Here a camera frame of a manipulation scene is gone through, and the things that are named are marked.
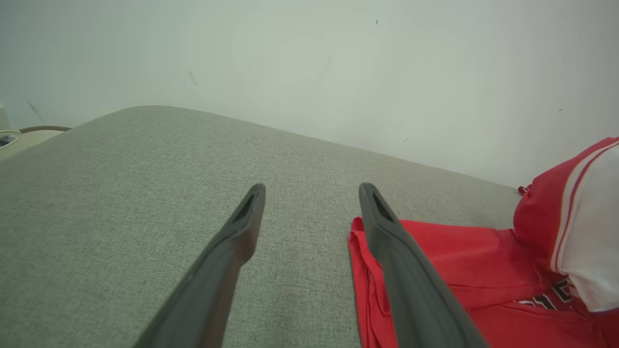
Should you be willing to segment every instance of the cream colored object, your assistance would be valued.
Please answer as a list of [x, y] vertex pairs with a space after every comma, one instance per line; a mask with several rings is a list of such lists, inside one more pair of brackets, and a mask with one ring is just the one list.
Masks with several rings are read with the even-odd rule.
[[55, 137], [60, 133], [62, 133], [62, 131], [44, 130], [19, 134], [19, 138], [15, 142], [0, 147], [0, 161], [11, 157], [18, 152], [22, 152], [29, 147], [44, 142], [47, 139]]

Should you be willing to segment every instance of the sports jersey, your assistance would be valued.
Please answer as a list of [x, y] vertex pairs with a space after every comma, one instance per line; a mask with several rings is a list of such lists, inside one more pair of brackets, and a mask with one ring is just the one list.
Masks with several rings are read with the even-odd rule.
[[[516, 209], [514, 229], [402, 225], [492, 347], [619, 347], [616, 212], [619, 138], [609, 138], [538, 176]], [[361, 218], [348, 245], [361, 343], [397, 347], [381, 266]]]

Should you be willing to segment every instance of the white stripe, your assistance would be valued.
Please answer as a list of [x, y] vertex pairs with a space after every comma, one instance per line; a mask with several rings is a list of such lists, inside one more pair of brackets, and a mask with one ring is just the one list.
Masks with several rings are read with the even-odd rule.
[[[585, 157], [585, 159], [583, 159], [582, 161], [580, 161], [572, 170], [571, 174], [569, 175], [568, 181], [565, 183], [565, 187], [563, 189], [563, 199], [561, 201], [561, 222], [559, 224], [559, 231], [556, 234], [556, 240], [555, 240], [555, 247], [552, 251], [552, 257], [550, 258], [550, 269], [552, 271], [555, 271], [557, 273], [560, 274], [565, 274], [564, 272], [562, 272], [560, 269], [556, 269], [555, 265], [556, 264], [561, 264], [561, 258], [563, 257], [563, 249], [560, 246], [560, 242], [561, 239], [565, 240], [567, 239], [567, 235], [569, 234], [569, 227], [572, 223], [572, 221], [574, 220], [574, 216], [576, 215], [576, 206], [578, 205], [578, 197], [579, 197], [579, 191], [577, 187], [574, 187], [576, 185], [576, 181], [578, 180], [578, 177], [580, 176], [582, 170], [584, 169], [584, 167], [587, 165], [587, 163], [589, 163], [589, 161], [594, 158], [597, 154], [599, 154], [600, 152], [604, 151], [605, 149], [608, 149], [610, 147], [613, 147], [615, 145], [619, 144], [619, 141], [616, 141], [608, 146], [605, 146], [601, 149], [597, 149], [595, 151], [593, 151], [592, 153], [590, 153], [587, 157]], [[573, 206], [572, 206], [572, 214], [570, 216], [570, 219], [568, 221], [568, 212], [569, 212], [569, 198], [572, 195], [572, 191], [574, 190], [576, 191], [576, 194], [574, 195], [574, 202], [573, 202]]]

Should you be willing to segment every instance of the white fabric panel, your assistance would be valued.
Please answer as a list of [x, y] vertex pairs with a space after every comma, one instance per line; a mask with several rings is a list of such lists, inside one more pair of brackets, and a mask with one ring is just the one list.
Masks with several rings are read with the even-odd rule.
[[619, 307], [619, 146], [595, 159], [582, 178], [560, 272], [589, 311]]

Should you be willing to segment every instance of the red and white garment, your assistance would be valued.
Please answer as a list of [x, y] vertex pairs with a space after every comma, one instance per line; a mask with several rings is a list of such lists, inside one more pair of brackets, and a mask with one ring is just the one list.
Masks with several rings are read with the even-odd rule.
[[[402, 221], [492, 347], [619, 347], [619, 138], [538, 176], [514, 229]], [[361, 218], [348, 242], [361, 332], [397, 347]]]

